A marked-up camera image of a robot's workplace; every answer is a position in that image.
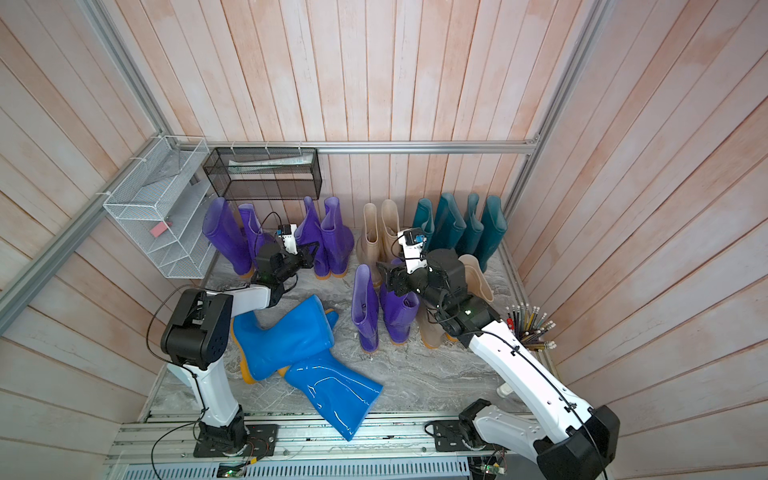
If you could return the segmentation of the beige boot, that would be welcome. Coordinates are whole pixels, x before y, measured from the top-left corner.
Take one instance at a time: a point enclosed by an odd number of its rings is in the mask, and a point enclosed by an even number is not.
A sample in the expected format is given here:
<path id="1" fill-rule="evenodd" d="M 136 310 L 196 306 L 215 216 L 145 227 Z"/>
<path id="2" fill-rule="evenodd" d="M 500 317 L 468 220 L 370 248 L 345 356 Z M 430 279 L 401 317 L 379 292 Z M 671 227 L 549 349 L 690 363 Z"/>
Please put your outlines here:
<path id="1" fill-rule="evenodd" d="M 379 289 L 382 283 L 377 268 L 380 253 L 377 207 L 373 203 L 366 203 L 363 207 L 363 229 L 356 245 L 356 255 L 360 264 L 369 267 L 375 289 Z"/>
<path id="2" fill-rule="evenodd" d="M 458 260 L 464 264 L 465 281 L 469 292 L 491 304 L 494 301 L 494 293 L 480 268 L 478 259 L 471 254 L 464 254 L 459 256 Z"/>
<path id="3" fill-rule="evenodd" d="M 401 246 L 398 240 L 400 230 L 397 204 L 391 199 L 385 199 L 379 209 L 378 233 L 380 244 L 380 260 L 391 262 L 398 257 Z"/>
<path id="4" fill-rule="evenodd" d="M 443 343 L 443 338 L 451 342 L 457 342 L 456 338 L 448 335 L 440 324 L 431 319 L 431 315 L 423 302 L 420 303 L 416 322 L 419 326 L 422 342 L 427 348 L 439 348 Z"/>

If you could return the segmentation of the blue boot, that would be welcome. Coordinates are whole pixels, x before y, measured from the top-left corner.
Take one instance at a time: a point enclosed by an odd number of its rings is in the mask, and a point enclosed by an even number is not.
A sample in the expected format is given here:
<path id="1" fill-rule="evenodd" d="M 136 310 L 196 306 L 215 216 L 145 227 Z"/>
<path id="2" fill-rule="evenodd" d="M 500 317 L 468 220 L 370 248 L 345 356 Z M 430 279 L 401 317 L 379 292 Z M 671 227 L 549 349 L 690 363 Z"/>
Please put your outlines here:
<path id="1" fill-rule="evenodd" d="M 333 328 L 338 313 L 313 295 L 286 313 L 268 329 L 260 326 L 254 311 L 232 320 L 231 336 L 241 352 L 243 380 L 254 384 L 334 346 Z"/>

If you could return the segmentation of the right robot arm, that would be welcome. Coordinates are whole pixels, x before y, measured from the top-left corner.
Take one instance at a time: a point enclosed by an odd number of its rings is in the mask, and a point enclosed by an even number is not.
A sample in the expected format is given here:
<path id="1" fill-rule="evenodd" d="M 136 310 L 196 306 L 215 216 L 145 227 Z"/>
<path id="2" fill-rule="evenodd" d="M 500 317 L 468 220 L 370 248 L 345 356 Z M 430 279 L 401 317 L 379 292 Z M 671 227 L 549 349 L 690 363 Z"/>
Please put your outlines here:
<path id="1" fill-rule="evenodd" d="M 594 408 L 546 370 L 483 298 L 469 291 L 465 265 L 438 249 L 398 264 L 380 262 L 385 287 L 416 294 L 442 329 L 487 363 L 525 403 L 533 419 L 478 400 L 461 415 L 469 435 L 535 462 L 547 479 L 598 479 L 616 455 L 620 420 Z"/>

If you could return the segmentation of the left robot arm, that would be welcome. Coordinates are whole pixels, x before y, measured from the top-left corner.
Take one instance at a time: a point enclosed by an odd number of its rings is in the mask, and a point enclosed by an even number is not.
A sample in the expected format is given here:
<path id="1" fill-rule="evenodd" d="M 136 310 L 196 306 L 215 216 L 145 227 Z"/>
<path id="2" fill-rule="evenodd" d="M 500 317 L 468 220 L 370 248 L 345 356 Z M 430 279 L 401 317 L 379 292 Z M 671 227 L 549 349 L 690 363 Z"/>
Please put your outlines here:
<path id="1" fill-rule="evenodd" d="M 221 358 L 231 318 L 278 304 L 289 289 L 284 283 L 314 266 L 317 242 L 291 250 L 269 243 L 256 255 L 257 271 L 239 289 L 217 292 L 185 290 L 162 335 L 160 348 L 168 369 L 194 392 L 200 409 L 196 457 L 237 456 L 256 452 L 242 406 L 235 400 Z"/>

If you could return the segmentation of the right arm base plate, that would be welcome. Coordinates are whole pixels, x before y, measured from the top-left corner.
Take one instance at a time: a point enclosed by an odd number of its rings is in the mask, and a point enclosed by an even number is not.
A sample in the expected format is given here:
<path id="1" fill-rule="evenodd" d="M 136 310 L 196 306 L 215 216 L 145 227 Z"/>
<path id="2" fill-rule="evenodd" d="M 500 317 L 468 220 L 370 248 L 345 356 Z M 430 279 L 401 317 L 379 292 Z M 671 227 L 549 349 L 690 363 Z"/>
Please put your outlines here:
<path id="1" fill-rule="evenodd" d="M 474 427 L 465 420 L 432 420 L 424 425 L 424 432 L 434 440 L 438 452 L 482 450 L 485 443 Z"/>

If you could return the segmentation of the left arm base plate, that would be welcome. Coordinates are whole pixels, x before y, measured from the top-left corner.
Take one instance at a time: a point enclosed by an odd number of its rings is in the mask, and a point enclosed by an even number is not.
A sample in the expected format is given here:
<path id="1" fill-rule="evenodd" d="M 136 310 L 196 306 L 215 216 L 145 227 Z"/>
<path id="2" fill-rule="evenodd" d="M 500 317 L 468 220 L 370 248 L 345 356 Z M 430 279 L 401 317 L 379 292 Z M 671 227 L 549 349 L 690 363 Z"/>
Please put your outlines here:
<path id="1" fill-rule="evenodd" d="M 209 427 L 200 424 L 194 458 L 247 456 L 258 459 L 274 454 L 277 424 L 233 424 Z"/>

